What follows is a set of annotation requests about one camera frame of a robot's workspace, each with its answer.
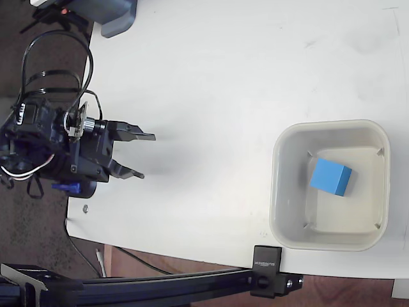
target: blue block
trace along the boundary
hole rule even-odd
[[[310,186],[335,195],[344,196],[352,169],[325,159],[318,159]]]

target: black clamp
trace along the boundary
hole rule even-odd
[[[273,299],[302,288],[303,275],[280,272],[281,251],[271,246],[254,247],[250,295]]]
[[[1,264],[0,275],[20,286],[22,306],[75,307],[80,281],[50,272],[36,265]]]

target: table surface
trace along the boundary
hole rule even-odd
[[[252,267],[254,245],[280,245],[269,226],[279,134],[365,118],[392,148],[385,235],[363,252],[284,249],[281,271],[409,278],[408,35],[400,0],[139,0],[127,32],[106,39],[96,25],[89,88],[106,119],[157,141],[115,143],[114,158],[146,178],[70,199],[70,235]]]

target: robotic arm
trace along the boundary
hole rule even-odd
[[[23,100],[0,132],[0,175],[12,180],[32,180],[33,176],[55,180],[55,188],[69,196],[89,198],[97,182],[109,176],[144,178],[136,170],[112,158],[115,141],[155,140],[138,126],[125,122],[95,120],[86,115],[87,103],[77,116],[54,109],[46,98]]]

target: square bowl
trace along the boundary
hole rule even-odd
[[[318,158],[352,169],[344,196],[310,187]],[[385,232],[390,144],[370,120],[299,123],[273,154],[270,227],[288,248],[363,251]]]

